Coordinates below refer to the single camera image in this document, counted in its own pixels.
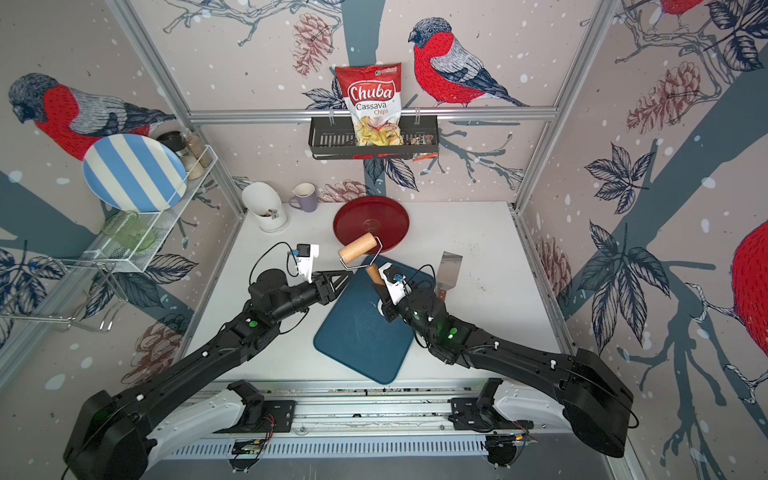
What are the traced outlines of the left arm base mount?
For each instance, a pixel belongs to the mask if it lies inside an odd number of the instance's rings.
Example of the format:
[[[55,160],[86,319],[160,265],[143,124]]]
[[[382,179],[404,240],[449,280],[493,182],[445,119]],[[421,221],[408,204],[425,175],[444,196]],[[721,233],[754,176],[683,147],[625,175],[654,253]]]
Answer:
[[[217,430],[216,434],[289,433],[291,431],[296,401],[267,400],[263,392],[245,380],[230,383],[226,392],[236,395],[236,404],[241,406],[243,411],[231,426]]]

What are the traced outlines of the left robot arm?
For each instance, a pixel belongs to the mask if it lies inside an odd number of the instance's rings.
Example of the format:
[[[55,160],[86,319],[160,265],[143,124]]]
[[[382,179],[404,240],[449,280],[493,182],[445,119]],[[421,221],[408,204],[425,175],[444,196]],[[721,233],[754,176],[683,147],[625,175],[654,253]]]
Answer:
[[[85,401],[63,453],[68,472],[78,479],[139,479],[208,434],[240,421],[263,425],[263,396],[244,380],[191,407],[184,404],[266,349],[284,319],[336,300],[352,277],[345,270],[319,271],[289,285],[279,269],[262,272],[242,310],[200,348],[135,387],[116,395],[100,391]]]

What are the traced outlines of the teal cutting board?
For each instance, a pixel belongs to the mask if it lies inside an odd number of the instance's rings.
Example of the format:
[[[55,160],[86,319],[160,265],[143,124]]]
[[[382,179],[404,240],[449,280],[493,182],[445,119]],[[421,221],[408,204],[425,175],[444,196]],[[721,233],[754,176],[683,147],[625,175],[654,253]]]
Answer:
[[[401,318],[389,322],[381,316],[379,302],[373,281],[364,270],[357,271],[318,328],[313,346],[336,363],[388,385],[406,361],[427,350]]]

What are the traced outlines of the wooden dough roller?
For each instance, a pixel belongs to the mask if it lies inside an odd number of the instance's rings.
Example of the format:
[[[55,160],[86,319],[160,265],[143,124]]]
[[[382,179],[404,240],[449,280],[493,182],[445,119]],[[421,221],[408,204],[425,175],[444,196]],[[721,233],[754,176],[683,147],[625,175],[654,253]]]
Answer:
[[[382,249],[383,244],[380,238],[368,232],[340,249],[338,255],[340,263],[345,270],[364,269],[374,284],[384,286],[385,282],[381,278],[381,274],[375,264],[375,260]],[[368,263],[354,265],[357,259],[365,257],[370,250],[374,251],[374,255]]]

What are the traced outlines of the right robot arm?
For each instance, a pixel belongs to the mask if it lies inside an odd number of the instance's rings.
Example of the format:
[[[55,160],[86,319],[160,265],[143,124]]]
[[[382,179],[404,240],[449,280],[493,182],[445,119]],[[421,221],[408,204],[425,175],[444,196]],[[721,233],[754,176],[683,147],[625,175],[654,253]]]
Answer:
[[[427,288],[417,288],[399,300],[382,284],[373,288],[386,320],[402,319],[425,340],[435,358],[498,375],[486,382],[473,407],[460,407],[449,416],[455,427],[478,433],[499,430],[501,412],[493,397],[510,379],[560,404],[563,417],[584,444],[610,457],[624,456],[634,396],[598,355],[585,349],[574,355],[552,353],[506,341],[449,314],[445,303]]]

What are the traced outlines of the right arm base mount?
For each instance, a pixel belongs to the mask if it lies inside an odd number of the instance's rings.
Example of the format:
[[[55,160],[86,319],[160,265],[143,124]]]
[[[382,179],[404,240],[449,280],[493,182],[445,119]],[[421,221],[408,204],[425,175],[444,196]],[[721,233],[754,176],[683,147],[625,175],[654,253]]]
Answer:
[[[501,378],[490,378],[475,398],[458,397],[450,400],[448,420],[457,431],[473,431],[480,434],[499,430],[517,429],[528,431],[534,427],[530,420],[509,420],[494,407],[494,396],[502,385]]]

